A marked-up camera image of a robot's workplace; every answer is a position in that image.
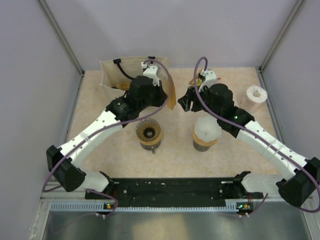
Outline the brown paper coffee filter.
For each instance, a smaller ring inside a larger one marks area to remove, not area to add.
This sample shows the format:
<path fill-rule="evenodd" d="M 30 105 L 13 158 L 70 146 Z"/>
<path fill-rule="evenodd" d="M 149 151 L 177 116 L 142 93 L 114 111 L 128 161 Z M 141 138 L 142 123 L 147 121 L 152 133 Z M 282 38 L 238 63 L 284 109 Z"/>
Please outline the brown paper coffee filter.
<path fill-rule="evenodd" d="M 176 89 L 175 89 L 175 84 L 173 82 L 173 79 L 168 79 L 165 87 L 165 93 L 170 97 L 168 98 L 167 102 L 167 107 L 170 110 L 173 110 L 175 105 L 177 104 L 177 99 L 176 99 Z"/>

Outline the grey glass dripper cone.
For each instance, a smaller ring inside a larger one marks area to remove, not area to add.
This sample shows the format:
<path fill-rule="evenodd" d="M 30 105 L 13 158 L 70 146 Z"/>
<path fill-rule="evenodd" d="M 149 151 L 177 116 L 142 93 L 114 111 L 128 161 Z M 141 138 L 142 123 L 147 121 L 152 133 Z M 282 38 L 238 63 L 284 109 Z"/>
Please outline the grey glass dripper cone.
<path fill-rule="evenodd" d="M 135 128 L 138 139 L 142 142 L 152 142 L 161 135 L 161 126 L 153 118 L 141 120 Z"/>

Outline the white paper coffee filter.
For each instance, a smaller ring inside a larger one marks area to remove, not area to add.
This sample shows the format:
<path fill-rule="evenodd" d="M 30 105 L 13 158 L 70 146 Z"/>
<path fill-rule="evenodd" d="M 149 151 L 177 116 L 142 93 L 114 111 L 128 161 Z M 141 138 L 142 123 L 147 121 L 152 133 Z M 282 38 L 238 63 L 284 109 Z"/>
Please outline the white paper coffee filter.
<path fill-rule="evenodd" d="M 211 115 L 199 117 L 194 125 L 195 135 L 205 143 L 209 143 L 221 137 L 222 129 L 217 119 Z"/>

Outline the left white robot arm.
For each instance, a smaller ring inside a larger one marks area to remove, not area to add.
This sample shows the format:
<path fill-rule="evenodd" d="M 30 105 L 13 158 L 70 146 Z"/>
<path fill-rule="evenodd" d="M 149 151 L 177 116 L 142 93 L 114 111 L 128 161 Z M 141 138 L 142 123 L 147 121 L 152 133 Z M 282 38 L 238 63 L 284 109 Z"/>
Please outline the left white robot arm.
<path fill-rule="evenodd" d="M 54 177 L 66 192 L 94 190 L 102 198 L 114 191 L 111 179 L 103 172 L 82 170 L 81 164 L 104 140 L 130 123 L 143 120 L 140 113 L 156 107 L 158 113 L 167 104 L 173 92 L 172 77 L 168 77 L 169 91 L 165 92 L 160 71 L 167 71 L 163 63 L 147 59 L 141 63 L 142 74 L 136 76 L 124 95 L 113 99 L 102 113 L 77 136 L 61 146 L 46 150 L 50 179 Z"/>

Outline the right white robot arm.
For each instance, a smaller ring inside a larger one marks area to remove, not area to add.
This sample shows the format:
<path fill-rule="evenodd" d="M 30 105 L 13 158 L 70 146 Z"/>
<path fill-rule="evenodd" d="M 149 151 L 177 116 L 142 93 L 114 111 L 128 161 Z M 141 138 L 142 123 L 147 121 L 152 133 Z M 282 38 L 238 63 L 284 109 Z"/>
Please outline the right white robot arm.
<path fill-rule="evenodd" d="M 269 134 L 255 118 L 235 106 L 233 92 L 217 82 L 213 71 L 201 72 L 200 86 L 190 86 L 178 99 L 184 111 L 205 111 L 216 118 L 222 130 L 254 148 L 278 169 L 278 175 L 259 175 L 250 171 L 239 175 L 233 192 L 239 198 L 250 193 L 279 194 L 288 204 L 300 208 L 320 190 L 320 161 L 296 153 Z"/>

